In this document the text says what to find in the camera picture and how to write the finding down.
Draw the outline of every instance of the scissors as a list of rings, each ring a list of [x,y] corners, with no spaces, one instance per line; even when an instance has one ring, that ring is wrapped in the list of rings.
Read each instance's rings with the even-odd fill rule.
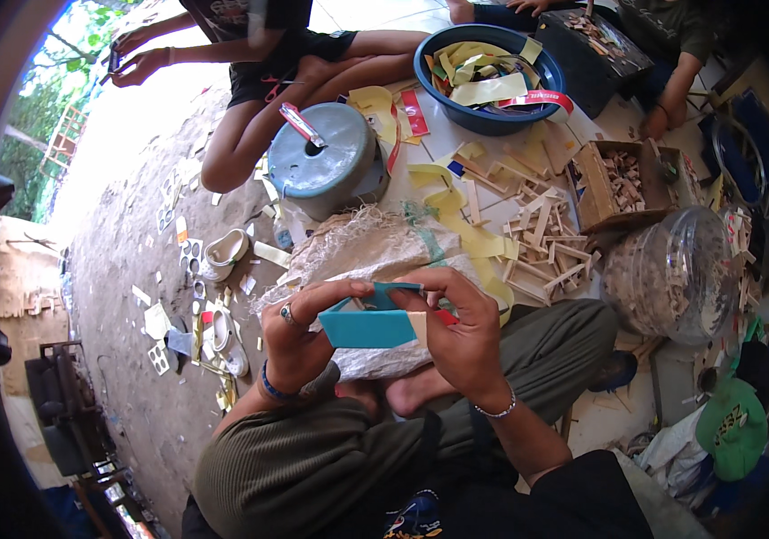
[[[286,79],[289,78],[289,75],[291,75],[291,74],[292,74],[292,71],[289,71],[289,72],[287,72],[285,75],[283,75],[279,79],[274,79],[274,76],[271,75],[271,74],[262,75],[262,77],[260,79],[262,82],[264,82],[264,83],[275,82],[276,83],[276,84],[274,84],[274,87],[271,88],[271,92],[268,92],[268,95],[265,96],[265,102],[271,102],[274,99],[276,99],[277,98],[277,93],[279,92],[279,88],[283,84],[303,84],[304,83],[304,81],[302,81],[302,80],[286,80]]]

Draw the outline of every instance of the bracelet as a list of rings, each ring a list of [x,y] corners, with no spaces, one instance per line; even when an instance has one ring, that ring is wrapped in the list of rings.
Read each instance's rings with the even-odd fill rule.
[[[490,414],[487,411],[480,408],[480,406],[474,405],[474,408],[482,413],[483,415],[486,415],[487,417],[492,417],[493,419],[501,419],[505,415],[508,415],[513,411],[514,408],[517,407],[517,394],[513,393],[513,388],[510,388],[510,405],[507,407],[507,410],[498,413],[498,414]]]
[[[277,400],[295,400],[298,395],[301,394],[301,392],[297,393],[283,393],[273,385],[271,385],[271,382],[268,381],[267,376],[265,376],[265,370],[268,367],[268,361],[265,360],[265,363],[262,364],[262,385],[265,386],[265,389]]]

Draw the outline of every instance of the green shirt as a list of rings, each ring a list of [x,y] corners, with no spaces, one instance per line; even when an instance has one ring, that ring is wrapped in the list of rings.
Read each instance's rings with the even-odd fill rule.
[[[618,0],[618,15],[640,49],[678,64],[681,52],[708,61],[714,33],[690,0]]]

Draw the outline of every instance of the dirt ground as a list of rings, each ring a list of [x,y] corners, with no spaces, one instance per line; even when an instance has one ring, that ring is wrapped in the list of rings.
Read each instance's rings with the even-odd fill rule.
[[[201,104],[193,117],[176,132],[156,137],[142,151],[137,173],[110,180],[96,210],[84,219],[71,243],[69,257],[71,328],[83,341],[97,400],[106,410],[120,458],[133,469],[139,487],[152,500],[153,511],[175,537],[181,535],[181,515],[198,455],[221,418],[215,398],[219,381],[192,364],[183,365],[179,374],[169,371],[158,376],[146,353],[155,341],[141,333],[147,307],[137,305],[131,288],[139,286],[153,302],[163,304],[169,318],[182,315],[190,324],[192,281],[178,265],[175,225],[158,235],[155,212],[161,201],[158,186],[208,131],[215,114],[228,102],[228,92],[212,90],[196,101]],[[177,202],[176,215],[186,218],[190,238],[207,245],[232,228],[254,222],[254,239],[273,244],[271,220],[264,215],[251,219],[269,202],[261,182],[248,182],[223,196],[218,206],[211,204],[211,193],[205,188],[191,192],[185,187],[181,192],[184,198]],[[149,235],[155,240],[153,247],[146,246]],[[225,283],[208,283],[207,294],[213,300],[225,286],[237,294],[238,303],[229,307],[241,326],[250,372],[257,372],[264,359],[256,349],[261,327],[249,313],[249,299],[274,285],[284,270],[268,261],[251,265],[251,256],[252,248]],[[159,284],[157,271],[162,273]],[[239,289],[247,273],[257,281],[251,296]],[[250,376],[239,379],[240,393],[246,391]]]

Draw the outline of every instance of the blue plastic basin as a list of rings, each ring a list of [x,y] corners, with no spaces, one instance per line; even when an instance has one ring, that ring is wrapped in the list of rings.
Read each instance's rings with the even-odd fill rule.
[[[415,52],[415,75],[421,81],[421,85],[436,101],[444,107],[444,113],[455,124],[478,133],[479,135],[502,136],[512,135],[527,128],[534,122],[549,117],[559,105],[546,103],[536,110],[524,116],[499,116],[487,112],[480,112],[458,105],[435,90],[430,82],[432,73],[423,59],[424,54],[430,56],[435,51],[456,43],[458,41],[483,41],[496,45],[501,49],[514,54],[519,54],[525,46],[525,36],[498,26],[488,24],[460,24],[439,30],[435,34],[423,40]],[[541,86],[545,90],[566,93],[564,73],[558,62],[551,54],[541,51],[534,64],[535,71],[540,75]]]

